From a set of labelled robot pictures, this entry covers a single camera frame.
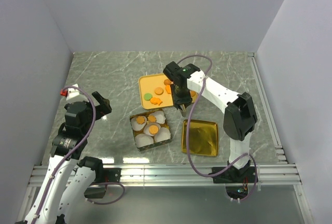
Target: orange tray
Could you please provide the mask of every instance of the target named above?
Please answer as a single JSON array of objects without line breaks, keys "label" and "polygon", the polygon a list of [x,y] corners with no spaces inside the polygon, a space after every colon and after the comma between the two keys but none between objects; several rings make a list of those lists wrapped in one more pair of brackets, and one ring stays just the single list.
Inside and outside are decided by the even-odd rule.
[{"label": "orange tray", "polygon": [[[162,108],[173,106],[172,95],[166,92],[164,81],[167,79],[164,74],[155,74],[155,75],[145,75],[139,78],[139,88],[140,88],[140,96],[141,96],[141,104],[142,107],[146,110]],[[161,87],[164,92],[162,95],[155,94],[155,88]],[[160,105],[154,105],[150,101],[146,101],[144,99],[144,95],[146,93],[152,94],[152,97],[160,98],[162,103]],[[192,97],[192,102],[195,102],[197,98],[197,94]]]}]

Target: green object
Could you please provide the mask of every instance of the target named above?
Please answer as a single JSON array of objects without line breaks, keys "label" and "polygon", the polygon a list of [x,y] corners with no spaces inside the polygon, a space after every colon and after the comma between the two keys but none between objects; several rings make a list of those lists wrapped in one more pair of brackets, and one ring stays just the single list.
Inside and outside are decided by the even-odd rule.
[{"label": "green object", "polygon": [[145,95],[144,95],[144,97],[143,97],[146,101],[149,101],[149,100],[151,100],[151,98],[152,98],[152,94],[150,94],[150,93],[146,93]]}]

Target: white wall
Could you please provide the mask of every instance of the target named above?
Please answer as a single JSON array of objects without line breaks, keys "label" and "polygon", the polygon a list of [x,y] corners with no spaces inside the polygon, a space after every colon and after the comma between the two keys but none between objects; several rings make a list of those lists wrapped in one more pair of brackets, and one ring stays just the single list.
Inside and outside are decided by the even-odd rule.
[{"label": "white wall", "polygon": [[43,0],[0,0],[0,223],[14,223],[71,62]]},{"label": "white wall", "polygon": [[331,0],[285,0],[258,49],[287,157],[295,161],[316,223],[330,223]]},{"label": "white wall", "polygon": [[283,0],[45,0],[73,51],[257,51]]}]

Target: tabletop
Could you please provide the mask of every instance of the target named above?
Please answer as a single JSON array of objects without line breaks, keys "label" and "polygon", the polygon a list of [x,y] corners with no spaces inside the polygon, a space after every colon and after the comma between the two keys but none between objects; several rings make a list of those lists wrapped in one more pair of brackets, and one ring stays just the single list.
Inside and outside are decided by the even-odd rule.
[{"label": "tabletop", "polygon": [[[186,117],[174,107],[163,108],[172,141],[150,150],[138,151],[129,117],[146,112],[141,106],[138,81],[141,76],[162,73],[171,61],[178,61],[189,54],[204,54],[213,60],[209,76],[230,90],[248,92],[254,101],[258,122],[250,141],[250,152],[258,163],[276,163],[274,143],[259,96],[254,73],[246,52],[77,52],[67,77],[66,85],[78,83],[88,93],[98,91],[110,100],[112,113],[98,120],[88,138],[81,158],[92,156],[104,163],[152,163],[171,164],[188,162],[181,151],[182,126]],[[183,65],[193,63],[202,70],[209,62],[204,58],[190,58]],[[66,104],[61,98],[54,119],[49,141],[43,158],[48,163],[52,140],[64,122]],[[193,119],[216,122],[219,126],[219,155],[204,157],[192,155],[194,163],[226,163],[230,154],[230,138],[223,130],[222,112],[208,100],[202,98],[193,113]]]}]

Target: yellow tray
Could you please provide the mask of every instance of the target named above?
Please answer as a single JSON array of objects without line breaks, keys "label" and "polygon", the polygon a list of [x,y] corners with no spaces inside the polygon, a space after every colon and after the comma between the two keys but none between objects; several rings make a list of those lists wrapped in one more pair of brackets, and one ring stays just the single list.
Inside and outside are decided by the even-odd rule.
[{"label": "yellow tray", "polygon": [[[181,150],[187,153],[186,131],[188,120],[183,121]],[[215,157],[219,151],[218,124],[203,120],[190,122],[190,154]]]},{"label": "yellow tray", "polygon": [[[167,79],[164,74],[145,75],[139,78],[139,88],[141,96],[142,107],[146,110],[173,106],[172,95],[168,94],[165,89],[164,81]],[[161,87],[164,92],[162,95],[155,94],[155,88]],[[152,94],[152,97],[160,98],[162,103],[160,105],[154,105],[150,101],[144,99],[146,93]],[[197,94],[192,98],[192,102],[195,102]]]}]

